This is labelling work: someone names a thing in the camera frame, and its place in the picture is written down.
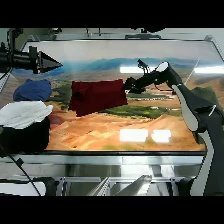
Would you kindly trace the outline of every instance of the white cloth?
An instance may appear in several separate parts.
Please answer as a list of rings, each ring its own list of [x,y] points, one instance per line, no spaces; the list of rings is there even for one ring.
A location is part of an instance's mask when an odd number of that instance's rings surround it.
[[[0,125],[24,129],[41,122],[52,112],[53,106],[42,101],[20,101],[9,103],[0,110]]]

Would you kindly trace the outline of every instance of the clothing pile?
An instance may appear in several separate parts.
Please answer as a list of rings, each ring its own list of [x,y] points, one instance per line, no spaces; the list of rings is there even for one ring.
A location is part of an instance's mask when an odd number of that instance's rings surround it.
[[[123,80],[100,82],[72,82],[69,110],[77,117],[127,104]]]
[[[53,106],[46,106],[51,95],[47,80],[26,82],[13,94],[13,103],[0,110],[0,145],[7,153],[42,152],[49,143],[50,121]]]

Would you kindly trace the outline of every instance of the blue cloth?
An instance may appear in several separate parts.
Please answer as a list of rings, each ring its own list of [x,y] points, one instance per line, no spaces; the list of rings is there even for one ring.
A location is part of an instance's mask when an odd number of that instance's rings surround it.
[[[14,94],[14,101],[46,101],[52,94],[51,83],[44,79],[33,81],[27,79],[26,82],[19,86]]]

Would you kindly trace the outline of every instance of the black border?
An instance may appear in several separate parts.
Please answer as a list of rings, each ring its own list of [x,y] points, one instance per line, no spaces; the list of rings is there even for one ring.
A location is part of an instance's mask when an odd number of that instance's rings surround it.
[[[42,41],[28,41],[27,38],[22,48],[23,51],[27,43]],[[75,40],[136,40],[139,39],[74,39],[74,40],[46,40],[52,41],[75,41]],[[178,39],[151,39],[151,40],[178,40]],[[181,40],[181,41],[206,41],[206,40]],[[42,153],[20,154],[20,155],[63,155],[63,156],[204,156],[206,151],[76,151],[76,150],[45,150]]]

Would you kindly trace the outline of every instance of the red cloth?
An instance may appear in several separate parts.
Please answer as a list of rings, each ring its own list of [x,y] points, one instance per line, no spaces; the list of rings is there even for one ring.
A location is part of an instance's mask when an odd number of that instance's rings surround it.
[[[69,110],[75,110],[77,117],[97,111],[126,105],[127,98],[122,90],[123,80],[100,82],[72,82],[72,98]]]

